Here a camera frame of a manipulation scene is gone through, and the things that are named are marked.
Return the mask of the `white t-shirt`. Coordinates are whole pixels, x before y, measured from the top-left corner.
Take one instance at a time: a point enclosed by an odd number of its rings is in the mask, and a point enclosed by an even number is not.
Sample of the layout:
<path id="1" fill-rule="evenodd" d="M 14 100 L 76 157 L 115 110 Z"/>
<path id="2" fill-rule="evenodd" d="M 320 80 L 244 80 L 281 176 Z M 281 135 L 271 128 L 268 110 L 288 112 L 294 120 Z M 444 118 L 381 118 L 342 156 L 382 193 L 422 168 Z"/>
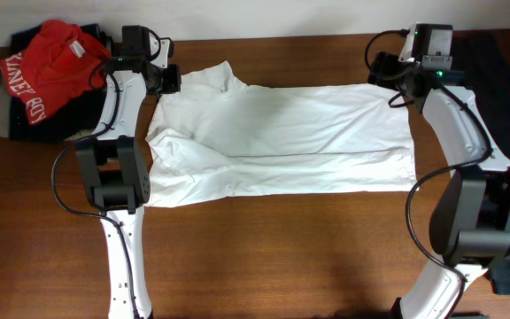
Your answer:
<path id="1" fill-rule="evenodd" d="M 408 112 L 361 83 L 268 88 L 228 63 L 185 74 L 152 116 L 154 207 L 226 197 L 408 191 L 415 184 Z"/>

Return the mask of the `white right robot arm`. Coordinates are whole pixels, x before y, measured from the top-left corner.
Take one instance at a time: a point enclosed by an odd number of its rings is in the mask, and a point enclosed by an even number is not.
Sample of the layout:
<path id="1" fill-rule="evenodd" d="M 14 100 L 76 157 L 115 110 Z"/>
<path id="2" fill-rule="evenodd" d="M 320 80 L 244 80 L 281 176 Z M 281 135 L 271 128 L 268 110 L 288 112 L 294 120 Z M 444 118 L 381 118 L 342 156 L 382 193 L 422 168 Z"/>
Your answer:
<path id="1" fill-rule="evenodd" d="M 453 66 L 453 27 L 415 22 L 396 30 L 398 55 L 365 60 L 371 84 L 394 89 L 415 105 L 437 135 L 446 165 L 408 192 L 406 227 L 428 262 L 413 287 L 397 298 L 392 318 L 456 318 L 467 288 L 510 259 L 510 158 L 480 114 L 475 86 Z M 429 179 L 450 175 L 429 223 L 430 246 L 413 229 L 413 196 Z"/>

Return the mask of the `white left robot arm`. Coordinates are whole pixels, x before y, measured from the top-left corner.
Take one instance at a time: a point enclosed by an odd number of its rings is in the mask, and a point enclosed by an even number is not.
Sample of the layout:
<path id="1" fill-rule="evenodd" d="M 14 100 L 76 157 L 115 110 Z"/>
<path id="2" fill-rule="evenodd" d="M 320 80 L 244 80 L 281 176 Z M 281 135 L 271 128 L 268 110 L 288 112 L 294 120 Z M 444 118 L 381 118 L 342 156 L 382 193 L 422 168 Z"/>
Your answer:
<path id="1" fill-rule="evenodd" d="M 96 129 L 75 146 L 88 202 L 106 241 L 111 318 L 151 318 L 143 265 L 144 206 L 151 180 L 135 134 L 148 96 L 180 90 L 174 43 L 143 26 L 124 26 L 122 45 L 104 65 L 104 107 Z"/>

